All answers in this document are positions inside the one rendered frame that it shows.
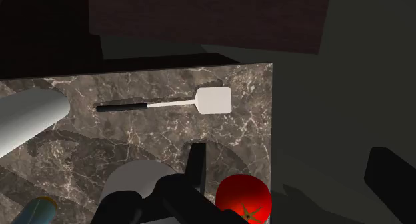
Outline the red tomato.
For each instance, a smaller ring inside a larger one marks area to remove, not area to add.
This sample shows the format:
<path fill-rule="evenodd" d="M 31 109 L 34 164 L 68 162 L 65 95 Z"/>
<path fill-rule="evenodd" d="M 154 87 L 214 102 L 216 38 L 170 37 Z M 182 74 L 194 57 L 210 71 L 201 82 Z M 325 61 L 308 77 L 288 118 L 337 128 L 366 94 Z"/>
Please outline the red tomato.
<path fill-rule="evenodd" d="M 222 211 L 236 212 L 249 224 L 265 224 L 272 210 L 271 192 L 252 175 L 231 175 L 220 182 L 215 205 Z"/>

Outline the white cylinder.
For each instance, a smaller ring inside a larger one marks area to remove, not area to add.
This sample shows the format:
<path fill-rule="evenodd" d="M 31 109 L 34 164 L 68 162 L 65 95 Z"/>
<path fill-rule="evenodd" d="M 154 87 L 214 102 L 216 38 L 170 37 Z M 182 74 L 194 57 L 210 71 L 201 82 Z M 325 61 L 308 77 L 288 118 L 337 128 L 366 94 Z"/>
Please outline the white cylinder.
<path fill-rule="evenodd" d="M 32 88 L 0 98 L 0 158 L 70 112 L 64 94 Z"/>

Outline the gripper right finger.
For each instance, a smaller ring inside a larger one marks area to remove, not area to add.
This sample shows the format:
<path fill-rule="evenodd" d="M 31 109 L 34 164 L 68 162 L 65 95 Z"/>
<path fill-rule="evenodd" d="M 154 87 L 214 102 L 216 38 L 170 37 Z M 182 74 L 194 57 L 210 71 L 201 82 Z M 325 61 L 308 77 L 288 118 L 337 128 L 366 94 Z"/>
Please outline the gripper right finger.
<path fill-rule="evenodd" d="M 416 168 L 386 147 L 373 147 L 364 181 L 402 224 L 416 224 Z"/>

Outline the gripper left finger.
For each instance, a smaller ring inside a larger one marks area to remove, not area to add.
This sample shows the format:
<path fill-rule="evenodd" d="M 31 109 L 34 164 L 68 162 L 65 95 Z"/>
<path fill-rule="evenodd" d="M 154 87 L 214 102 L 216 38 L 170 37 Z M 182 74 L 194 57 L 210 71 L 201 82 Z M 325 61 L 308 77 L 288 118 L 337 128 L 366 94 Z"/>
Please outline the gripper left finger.
<path fill-rule="evenodd" d="M 206 145 L 193 143 L 184 173 L 155 160 L 136 160 L 114 170 L 91 224 L 248 224 L 236 212 L 204 196 Z"/>

